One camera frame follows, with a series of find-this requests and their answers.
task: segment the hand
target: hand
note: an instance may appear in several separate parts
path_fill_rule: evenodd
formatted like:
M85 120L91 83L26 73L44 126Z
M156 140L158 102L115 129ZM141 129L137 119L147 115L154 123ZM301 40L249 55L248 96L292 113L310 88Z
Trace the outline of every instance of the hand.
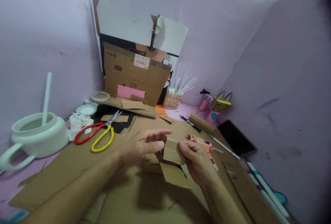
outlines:
M131 140L119 147L121 165L132 165L139 162L143 155L155 153L160 157L160 151L164 148L166 134L171 134L170 129L144 129L140 130Z
M200 187L209 186L220 180L206 148L193 141L179 142L179 149L186 157L186 165L195 183Z

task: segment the tissue paper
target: tissue paper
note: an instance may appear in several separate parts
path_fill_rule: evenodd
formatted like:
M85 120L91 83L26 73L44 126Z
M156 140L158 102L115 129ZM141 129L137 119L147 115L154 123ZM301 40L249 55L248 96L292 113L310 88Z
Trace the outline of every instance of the tissue paper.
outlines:
M69 121L70 121L70 126L71 128L69 129L69 141L73 141L75 140L75 137L77 135L77 133L82 130L84 127L88 126L88 125L92 125L94 120L91 119L89 116L85 116L85 115L79 115L76 113L73 113L70 117L69 117ZM91 128L86 129L84 131L85 134L88 134L92 131Z

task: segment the woven basket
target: woven basket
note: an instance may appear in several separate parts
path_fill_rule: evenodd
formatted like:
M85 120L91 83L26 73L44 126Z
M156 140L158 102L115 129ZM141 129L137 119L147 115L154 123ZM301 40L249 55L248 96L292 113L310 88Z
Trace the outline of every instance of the woven basket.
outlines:
M174 95L167 92L166 97L164 98L163 107L167 109L177 109L182 97L183 96Z

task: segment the white mug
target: white mug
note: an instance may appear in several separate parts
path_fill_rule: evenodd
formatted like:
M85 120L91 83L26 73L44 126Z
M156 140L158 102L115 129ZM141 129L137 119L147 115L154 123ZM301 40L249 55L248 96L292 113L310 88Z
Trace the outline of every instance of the white mug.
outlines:
M69 142L68 128L64 120L53 113L47 113L47 122L41 125L42 113L20 119L12 126L11 139L15 143L0 157L0 168L18 170L35 158L48 157L63 149ZM29 157L18 165L10 164L11 156L19 149Z

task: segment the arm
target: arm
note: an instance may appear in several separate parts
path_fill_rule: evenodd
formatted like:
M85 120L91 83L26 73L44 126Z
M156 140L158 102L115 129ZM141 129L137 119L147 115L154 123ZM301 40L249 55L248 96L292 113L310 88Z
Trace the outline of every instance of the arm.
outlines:
M21 223L77 223L120 167L136 163L147 153L158 155L164 148L165 134L171 133L169 129L139 131L130 141L41 204Z
M201 187L214 223L245 224L246 220L219 178L205 147L192 141L181 141L179 148L187 158L186 165L193 180Z

